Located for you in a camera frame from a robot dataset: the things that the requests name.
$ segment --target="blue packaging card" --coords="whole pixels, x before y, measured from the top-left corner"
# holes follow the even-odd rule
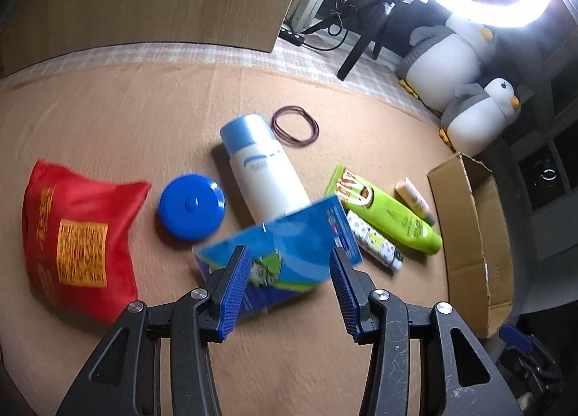
[[[353,265],[362,260],[335,195],[195,250],[205,280],[211,271],[227,265],[237,245],[247,246],[253,259],[241,315],[264,311],[329,279],[329,255],[336,247],[346,251]]]

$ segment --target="small cream tube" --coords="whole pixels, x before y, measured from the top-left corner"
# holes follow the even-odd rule
[[[426,221],[429,225],[435,223],[435,218],[430,212],[430,206],[409,178],[397,183],[395,190],[415,215]]]

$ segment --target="metal screw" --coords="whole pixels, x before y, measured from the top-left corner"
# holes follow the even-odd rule
[[[374,296],[374,299],[380,301],[389,299],[389,292],[384,291],[383,289],[375,289],[371,295]]]
[[[452,306],[448,302],[440,302],[435,306],[435,308],[437,308],[438,312],[443,313],[444,315],[449,315],[453,310]]]
[[[209,292],[201,287],[191,291],[191,297],[195,300],[204,299],[207,295],[209,295]]]
[[[134,302],[130,302],[128,304],[127,309],[131,313],[138,313],[142,311],[142,309],[145,307],[144,305],[145,304],[142,303],[140,300],[135,300]]]

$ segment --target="power strip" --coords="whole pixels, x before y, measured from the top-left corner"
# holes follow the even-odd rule
[[[290,42],[294,46],[301,46],[305,42],[305,37],[303,35],[293,33],[293,31],[286,30],[285,28],[281,28],[281,31],[279,31],[279,37]]]

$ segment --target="cardboard box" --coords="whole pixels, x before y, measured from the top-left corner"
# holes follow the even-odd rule
[[[450,303],[479,338],[512,311],[508,227],[498,188],[482,163],[456,153],[428,173],[446,256]]]

